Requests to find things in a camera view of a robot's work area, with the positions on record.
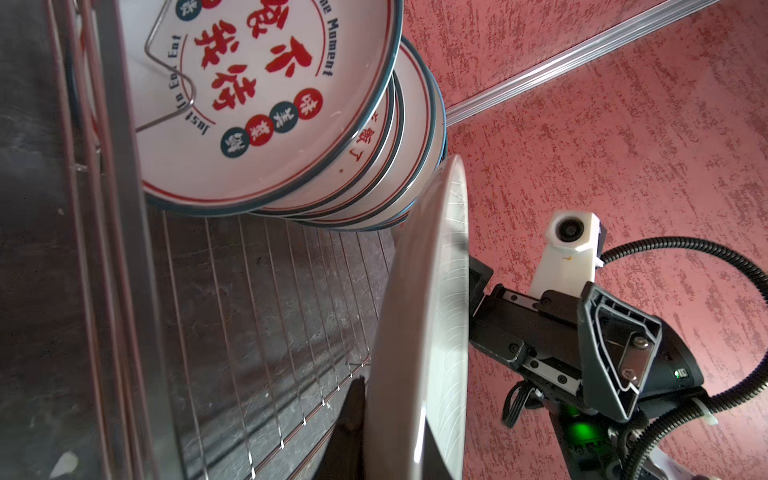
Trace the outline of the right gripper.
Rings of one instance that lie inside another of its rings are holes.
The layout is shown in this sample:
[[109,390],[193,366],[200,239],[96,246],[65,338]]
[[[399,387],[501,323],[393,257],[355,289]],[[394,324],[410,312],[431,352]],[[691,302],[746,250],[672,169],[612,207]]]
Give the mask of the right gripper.
[[517,372],[550,400],[588,415],[628,422],[663,337],[663,322],[593,282],[572,296],[534,298],[496,285],[493,271],[469,260],[469,342]]

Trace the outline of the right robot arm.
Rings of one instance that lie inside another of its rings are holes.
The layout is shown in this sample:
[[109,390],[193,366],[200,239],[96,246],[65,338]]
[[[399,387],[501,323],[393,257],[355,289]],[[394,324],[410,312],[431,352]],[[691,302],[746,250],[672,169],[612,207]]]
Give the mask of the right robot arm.
[[491,281],[469,262],[469,341],[516,372],[501,421],[513,428],[527,410],[549,413],[574,479],[687,479],[661,440],[684,424],[714,419],[767,388],[760,363],[710,395],[682,338],[661,318],[593,282],[578,295],[532,297]]

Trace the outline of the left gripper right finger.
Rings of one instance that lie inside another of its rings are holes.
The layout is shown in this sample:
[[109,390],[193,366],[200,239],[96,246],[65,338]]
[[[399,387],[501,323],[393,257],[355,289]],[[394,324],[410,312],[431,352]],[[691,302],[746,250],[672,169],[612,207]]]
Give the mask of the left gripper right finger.
[[437,442],[432,434],[429,422],[424,421],[422,447],[422,479],[423,480],[453,480],[447,464],[439,451]]

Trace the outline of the plain white plate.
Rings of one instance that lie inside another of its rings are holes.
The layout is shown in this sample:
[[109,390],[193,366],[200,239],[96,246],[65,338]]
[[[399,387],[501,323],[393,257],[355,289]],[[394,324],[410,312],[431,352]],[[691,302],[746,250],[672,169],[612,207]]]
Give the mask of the plain white plate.
[[446,158],[396,246],[368,379],[367,479],[422,479],[424,421],[453,476],[463,473],[469,364],[466,174]]

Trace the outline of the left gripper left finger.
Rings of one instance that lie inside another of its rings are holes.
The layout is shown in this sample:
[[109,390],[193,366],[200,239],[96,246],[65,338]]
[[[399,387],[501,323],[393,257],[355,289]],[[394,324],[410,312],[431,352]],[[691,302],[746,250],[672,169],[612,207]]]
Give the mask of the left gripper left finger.
[[355,378],[332,429],[315,479],[363,479],[363,439],[366,407],[364,377]]

